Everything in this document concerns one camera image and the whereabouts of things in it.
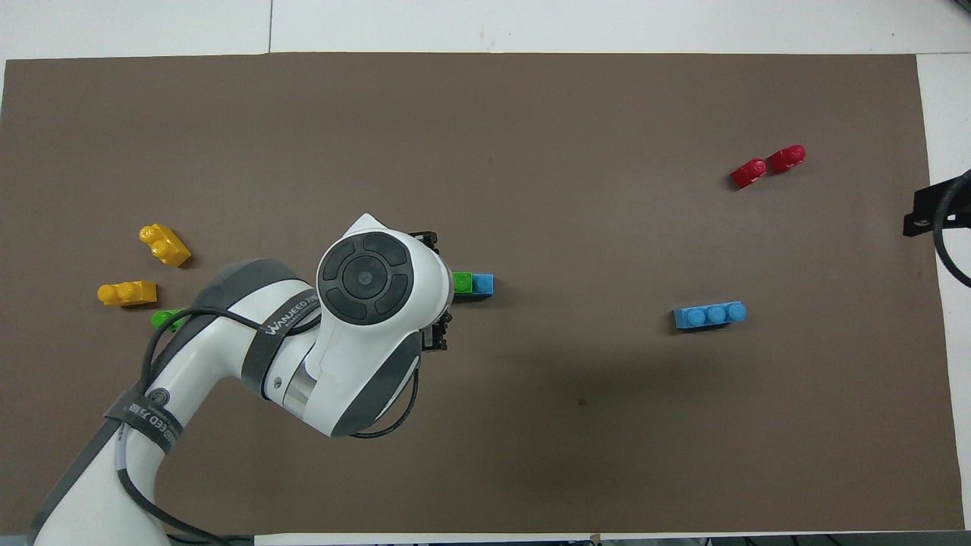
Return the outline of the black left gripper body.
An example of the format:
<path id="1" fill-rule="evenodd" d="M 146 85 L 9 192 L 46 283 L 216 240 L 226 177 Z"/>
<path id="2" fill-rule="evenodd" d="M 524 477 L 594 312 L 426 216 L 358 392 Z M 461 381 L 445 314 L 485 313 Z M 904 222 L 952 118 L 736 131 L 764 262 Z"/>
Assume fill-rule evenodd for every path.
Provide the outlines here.
<path id="1" fill-rule="evenodd" d="M 438 249 L 439 237 L 437 232 L 434 231 L 416 231 L 410 232 L 410 237 L 413 237 L 419 242 L 427 246 L 431 252 L 440 255 L 440 249 Z M 452 321 L 452 315 L 450 312 L 451 307 L 451 295 L 448 297 L 446 306 L 444 307 L 439 318 L 432 325 L 426 326 L 422 330 L 423 336 L 423 352 L 434 352 L 434 350 L 447 350 L 448 342 L 446 339 L 448 326 Z"/>

